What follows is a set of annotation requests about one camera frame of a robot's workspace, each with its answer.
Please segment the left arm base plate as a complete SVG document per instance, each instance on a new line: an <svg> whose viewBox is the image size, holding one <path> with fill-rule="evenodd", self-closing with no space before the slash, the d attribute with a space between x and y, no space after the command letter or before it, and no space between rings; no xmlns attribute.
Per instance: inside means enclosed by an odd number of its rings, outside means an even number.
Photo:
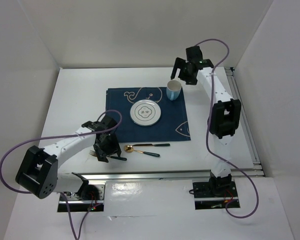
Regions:
<svg viewBox="0 0 300 240"><path fill-rule="evenodd" d="M105 190L106 183L104 181L95 181L88 186L84 196L79 196L72 192L65 192L64 194L71 212L103 212Z"/></svg>

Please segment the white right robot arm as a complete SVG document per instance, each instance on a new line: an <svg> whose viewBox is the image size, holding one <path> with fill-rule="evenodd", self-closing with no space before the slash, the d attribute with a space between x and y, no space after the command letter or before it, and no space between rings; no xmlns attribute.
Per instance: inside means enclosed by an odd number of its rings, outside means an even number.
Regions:
<svg viewBox="0 0 300 240"><path fill-rule="evenodd" d="M216 75L214 65L209 59L204 59L200 47L191 46L186 50L186 59L177 57L170 78L173 80L179 70L178 78L187 85L200 83L210 99L211 110L207 120L208 136L212 136L212 155L217 158L216 164L210 170L208 187L213 196L222 196L232 182L230 160L230 145L239 127L241 101L234 99L225 89Z"/></svg>

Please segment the white and blue mug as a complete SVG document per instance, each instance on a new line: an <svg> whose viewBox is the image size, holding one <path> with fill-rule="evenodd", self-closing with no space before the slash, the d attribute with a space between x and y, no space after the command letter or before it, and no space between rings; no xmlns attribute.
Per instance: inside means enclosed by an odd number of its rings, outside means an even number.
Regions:
<svg viewBox="0 0 300 240"><path fill-rule="evenodd" d="M170 101L175 101L182 90L182 85L177 80L170 80L166 87L166 96Z"/></svg>

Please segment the white round plate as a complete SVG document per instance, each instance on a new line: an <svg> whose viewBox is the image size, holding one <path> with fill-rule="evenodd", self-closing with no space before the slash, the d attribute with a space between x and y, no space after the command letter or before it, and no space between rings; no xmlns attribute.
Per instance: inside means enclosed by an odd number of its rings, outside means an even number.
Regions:
<svg viewBox="0 0 300 240"><path fill-rule="evenodd" d="M143 99L132 105L129 115L135 124L148 127L156 124L160 120L162 111L155 101Z"/></svg>

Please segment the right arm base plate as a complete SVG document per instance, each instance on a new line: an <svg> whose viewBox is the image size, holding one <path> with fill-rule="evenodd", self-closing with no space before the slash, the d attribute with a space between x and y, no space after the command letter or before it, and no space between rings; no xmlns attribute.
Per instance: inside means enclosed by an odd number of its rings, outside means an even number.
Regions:
<svg viewBox="0 0 300 240"><path fill-rule="evenodd" d="M188 193L194 197L196 210L224 209L226 204L229 204L228 208L241 207L234 181L227 189L217 193L213 193L208 182L193 182Z"/></svg>

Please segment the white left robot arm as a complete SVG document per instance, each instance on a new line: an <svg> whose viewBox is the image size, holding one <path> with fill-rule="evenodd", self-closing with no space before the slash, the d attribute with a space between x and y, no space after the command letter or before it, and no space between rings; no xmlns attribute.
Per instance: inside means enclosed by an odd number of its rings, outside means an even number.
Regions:
<svg viewBox="0 0 300 240"><path fill-rule="evenodd" d="M44 199L52 192L71 193L82 200L92 192L89 180L79 173L60 173L59 168L67 160L84 149L93 147L99 162L107 163L108 157L121 156L121 148L115 133L118 123L105 115L100 121L87 121L81 125L73 137L39 148L30 147L23 158L15 181L34 194Z"/></svg>

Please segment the blue fabric placemat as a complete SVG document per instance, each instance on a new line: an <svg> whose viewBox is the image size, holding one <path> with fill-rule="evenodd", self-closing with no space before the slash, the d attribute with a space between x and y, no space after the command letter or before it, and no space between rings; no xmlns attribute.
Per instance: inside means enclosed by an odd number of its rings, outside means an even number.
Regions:
<svg viewBox="0 0 300 240"><path fill-rule="evenodd" d="M154 125L141 126L130 117L131 107L141 100L154 101L160 107L161 116ZM122 115L122 123L116 130L120 143L179 142L191 139L182 91L176 100L171 101L165 87L109 88L106 91L105 109L117 110Z"/></svg>

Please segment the gold fork dark handle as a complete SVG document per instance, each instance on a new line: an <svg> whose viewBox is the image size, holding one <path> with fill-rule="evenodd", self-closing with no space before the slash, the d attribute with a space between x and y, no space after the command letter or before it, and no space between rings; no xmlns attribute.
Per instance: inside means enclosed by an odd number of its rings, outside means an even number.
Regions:
<svg viewBox="0 0 300 240"><path fill-rule="evenodd" d="M97 157L97 154L95 151L93 150L90 150L89 151L89 154L93 157ZM121 156L113 156L113 155L107 155L106 156L107 158L111 158L111 159L115 159L115 160L120 160L120 161L127 161L127 158L125 157L121 157Z"/></svg>

